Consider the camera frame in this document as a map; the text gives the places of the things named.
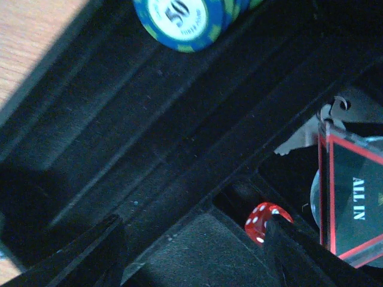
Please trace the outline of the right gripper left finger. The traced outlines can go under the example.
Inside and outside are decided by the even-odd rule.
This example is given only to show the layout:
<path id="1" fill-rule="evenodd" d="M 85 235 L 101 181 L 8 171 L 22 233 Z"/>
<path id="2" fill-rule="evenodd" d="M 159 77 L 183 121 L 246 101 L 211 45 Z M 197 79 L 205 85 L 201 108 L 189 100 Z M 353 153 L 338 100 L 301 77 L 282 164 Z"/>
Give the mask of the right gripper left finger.
<path id="1" fill-rule="evenodd" d="M 111 215 L 4 286 L 120 286 L 122 218 Z"/>

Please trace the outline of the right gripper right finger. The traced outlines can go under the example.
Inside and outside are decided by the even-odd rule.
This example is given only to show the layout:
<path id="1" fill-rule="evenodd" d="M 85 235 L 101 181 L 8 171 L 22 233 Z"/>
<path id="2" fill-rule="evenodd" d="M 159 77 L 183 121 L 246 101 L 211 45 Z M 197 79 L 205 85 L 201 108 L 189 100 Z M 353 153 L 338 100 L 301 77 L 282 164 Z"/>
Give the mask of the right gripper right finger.
<path id="1" fill-rule="evenodd" d="M 281 215 L 268 220 L 263 250 L 279 286 L 382 286 L 313 241 Z"/>

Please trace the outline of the black poker set case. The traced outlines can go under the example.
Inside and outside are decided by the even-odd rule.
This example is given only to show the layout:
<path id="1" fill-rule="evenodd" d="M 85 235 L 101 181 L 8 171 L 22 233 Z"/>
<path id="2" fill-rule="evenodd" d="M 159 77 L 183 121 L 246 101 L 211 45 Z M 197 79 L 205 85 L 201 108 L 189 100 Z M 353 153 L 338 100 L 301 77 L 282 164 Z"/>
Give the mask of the black poker set case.
<path id="1" fill-rule="evenodd" d="M 260 203 L 382 283 L 382 2 L 262 1 L 203 50 L 89 1 L 1 110 L 1 249 L 21 274 L 103 219 L 120 286 L 279 286 Z"/>

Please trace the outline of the blue chip stack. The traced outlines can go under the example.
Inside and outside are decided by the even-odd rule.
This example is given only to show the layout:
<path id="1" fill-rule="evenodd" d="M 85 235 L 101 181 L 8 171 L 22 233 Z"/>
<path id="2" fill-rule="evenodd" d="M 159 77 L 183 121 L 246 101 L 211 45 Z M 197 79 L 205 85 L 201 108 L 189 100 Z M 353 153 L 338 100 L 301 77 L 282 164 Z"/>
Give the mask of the blue chip stack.
<path id="1" fill-rule="evenodd" d="M 184 53 L 213 44 L 242 13 L 262 1 L 136 0 L 145 30 L 161 44 Z"/>

